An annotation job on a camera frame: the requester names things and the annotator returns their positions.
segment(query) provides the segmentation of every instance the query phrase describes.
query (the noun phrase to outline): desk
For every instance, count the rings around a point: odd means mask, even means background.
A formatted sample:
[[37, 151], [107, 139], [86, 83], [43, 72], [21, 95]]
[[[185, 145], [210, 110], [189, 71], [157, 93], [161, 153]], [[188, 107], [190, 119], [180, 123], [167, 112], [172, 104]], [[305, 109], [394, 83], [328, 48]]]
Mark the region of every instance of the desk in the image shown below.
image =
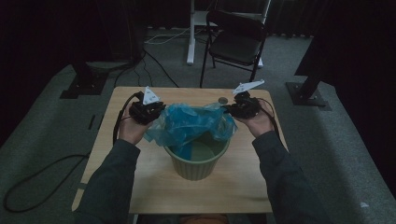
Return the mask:
[[[151, 88], [165, 104], [187, 103], [202, 106], [217, 102], [220, 97], [233, 100], [232, 90]], [[82, 184], [102, 164], [112, 148], [112, 131], [124, 102], [140, 87], [117, 87], [110, 99], [102, 126], [93, 145]], [[272, 103], [268, 91], [250, 90], [252, 96]], [[260, 173], [259, 158], [251, 145], [254, 137], [248, 128], [237, 122], [238, 130], [230, 146], [219, 159], [213, 173], [199, 181], [180, 177], [171, 157], [163, 147], [142, 139], [137, 161], [130, 213], [132, 214], [203, 214], [203, 213], [269, 213], [265, 181]], [[283, 144], [282, 131], [279, 131]], [[83, 189], [78, 189], [72, 209], [78, 207]]]
[[[240, 15], [249, 16], [256, 20], [265, 23], [268, 14], [268, 8], [271, 4], [271, 0], [266, 1], [262, 14], [253, 13], [238, 13]], [[194, 52], [195, 52], [195, 25], [206, 26], [206, 14], [207, 11], [195, 11], [195, 0], [191, 0], [191, 14], [190, 14], [190, 40], [189, 40], [189, 51], [187, 53], [187, 64], [194, 64]], [[262, 58], [259, 61], [259, 68], [262, 68]]]

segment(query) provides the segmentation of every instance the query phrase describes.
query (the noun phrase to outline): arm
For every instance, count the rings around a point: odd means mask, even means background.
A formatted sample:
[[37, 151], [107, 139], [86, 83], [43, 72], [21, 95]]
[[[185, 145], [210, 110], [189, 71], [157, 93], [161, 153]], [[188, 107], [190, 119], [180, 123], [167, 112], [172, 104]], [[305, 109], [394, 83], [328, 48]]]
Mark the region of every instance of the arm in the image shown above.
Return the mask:
[[276, 222], [331, 223], [302, 170], [276, 136], [268, 118], [273, 114], [264, 101], [260, 104], [267, 114], [261, 111], [252, 119], [235, 119], [245, 123], [256, 137], [252, 144], [260, 159]]
[[124, 113], [119, 139], [93, 173], [75, 212], [76, 223], [126, 223], [140, 150], [135, 146], [151, 125], [137, 124]]

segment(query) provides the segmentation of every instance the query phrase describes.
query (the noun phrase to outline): black folding chair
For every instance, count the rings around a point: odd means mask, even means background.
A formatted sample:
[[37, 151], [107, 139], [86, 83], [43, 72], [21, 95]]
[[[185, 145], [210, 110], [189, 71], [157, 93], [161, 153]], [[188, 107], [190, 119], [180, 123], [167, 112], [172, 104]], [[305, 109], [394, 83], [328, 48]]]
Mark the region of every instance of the black folding chair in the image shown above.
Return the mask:
[[[212, 31], [210, 24], [216, 24], [219, 33]], [[262, 48], [267, 32], [261, 21], [233, 14], [231, 12], [212, 10], [206, 15], [208, 38], [205, 46], [204, 64], [202, 66], [200, 88], [204, 81], [206, 56], [212, 56], [215, 62], [225, 63], [251, 72], [250, 82], [256, 76]]]

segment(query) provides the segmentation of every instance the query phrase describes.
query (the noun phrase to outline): blue plastic bag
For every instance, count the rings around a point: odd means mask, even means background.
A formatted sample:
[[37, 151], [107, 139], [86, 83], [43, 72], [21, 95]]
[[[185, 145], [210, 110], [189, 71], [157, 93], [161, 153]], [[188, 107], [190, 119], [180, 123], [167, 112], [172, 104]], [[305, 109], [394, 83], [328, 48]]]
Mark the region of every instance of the blue plastic bag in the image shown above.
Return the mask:
[[169, 105], [146, 131], [145, 139], [155, 140], [160, 147], [172, 147], [180, 158], [191, 157], [191, 141], [210, 132], [218, 141], [227, 141], [236, 132], [236, 125], [229, 114], [224, 114], [221, 104], [201, 107], [186, 104]]

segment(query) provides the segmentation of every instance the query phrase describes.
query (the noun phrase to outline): dark sleeve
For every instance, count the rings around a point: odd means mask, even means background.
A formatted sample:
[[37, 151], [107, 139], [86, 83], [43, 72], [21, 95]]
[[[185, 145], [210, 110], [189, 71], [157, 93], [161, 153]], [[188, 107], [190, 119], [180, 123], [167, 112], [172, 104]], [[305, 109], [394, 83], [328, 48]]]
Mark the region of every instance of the dark sleeve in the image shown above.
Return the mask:
[[75, 211], [76, 223], [126, 223], [140, 150], [117, 140], [93, 173]]
[[275, 132], [253, 141], [276, 223], [331, 223], [301, 168], [282, 146]]

